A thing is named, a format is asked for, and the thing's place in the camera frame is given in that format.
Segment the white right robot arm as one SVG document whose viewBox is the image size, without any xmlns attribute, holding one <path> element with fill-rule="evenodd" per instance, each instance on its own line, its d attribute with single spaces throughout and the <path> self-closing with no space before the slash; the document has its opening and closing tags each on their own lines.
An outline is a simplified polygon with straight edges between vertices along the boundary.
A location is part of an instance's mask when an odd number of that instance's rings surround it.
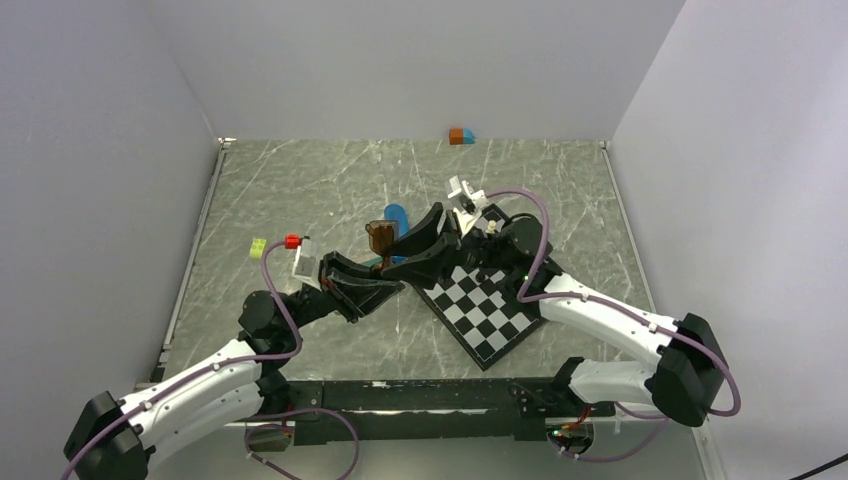
<svg viewBox="0 0 848 480">
<path fill-rule="evenodd" d="M 622 361 L 572 357 L 551 390 L 554 407 L 576 415 L 589 404 L 654 408 L 690 427 L 715 411 L 728 365 L 709 323 L 645 311 L 597 292 L 550 259 L 543 223 L 505 216 L 494 205 L 459 215 L 435 205 L 415 226 L 396 206 L 379 235 L 388 268 L 411 283 L 481 368 L 488 368 L 545 322 L 579 329 L 625 354 Z"/>
</svg>

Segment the brown sunglasses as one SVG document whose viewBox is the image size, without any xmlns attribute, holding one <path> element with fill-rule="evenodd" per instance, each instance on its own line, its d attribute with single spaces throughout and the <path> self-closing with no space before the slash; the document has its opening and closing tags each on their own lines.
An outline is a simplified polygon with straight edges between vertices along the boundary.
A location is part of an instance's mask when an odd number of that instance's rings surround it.
<svg viewBox="0 0 848 480">
<path fill-rule="evenodd" d="M 396 243 L 392 224 L 383 220 L 373 220 L 365 225 L 369 238 L 369 248 L 377 256 L 371 264 L 372 270 L 382 270 L 395 263 L 393 248 Z"/>
</svg>

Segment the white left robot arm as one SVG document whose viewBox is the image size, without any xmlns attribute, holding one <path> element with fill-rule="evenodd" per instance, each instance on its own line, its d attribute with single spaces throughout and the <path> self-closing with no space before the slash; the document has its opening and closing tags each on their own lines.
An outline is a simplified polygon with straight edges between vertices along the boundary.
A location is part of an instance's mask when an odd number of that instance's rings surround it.
<svg viewBox="0 0 848 480">
<path fill-rule="evenodd" d="M 302 327 L 333 313 L 356 322 L 404 287 L 394 275 L 402 254 L 363 265 L 337 252 L 319 257 L 302 239 L 294 262 L 301 286 L 281 293 L 268 259 L 284 245 L 261 254 L 266 287 L 245 299 L 234 339 L 174 377 L 121 398 L 104 391 L 85 404 L 63 449 L 62 478 L 144 479 L 155 462 L 228 423 L 279 417 L 290 402 L 280 370 L 301 353 Z"/>
</svg>

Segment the blue glasses case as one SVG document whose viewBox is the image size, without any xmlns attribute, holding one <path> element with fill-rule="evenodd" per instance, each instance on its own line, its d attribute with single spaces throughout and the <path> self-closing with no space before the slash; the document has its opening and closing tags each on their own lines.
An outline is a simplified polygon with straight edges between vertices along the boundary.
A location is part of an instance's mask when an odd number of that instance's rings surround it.
<svg viewBox="0 0 848 480">
<path fill-rule="evenodd" d="M 383 219 L 392 224 L 395 241 L 403 237 L 409 230 L 407 212 L 400 204 L 387 205 L 383 210 Z"/>
</svg>

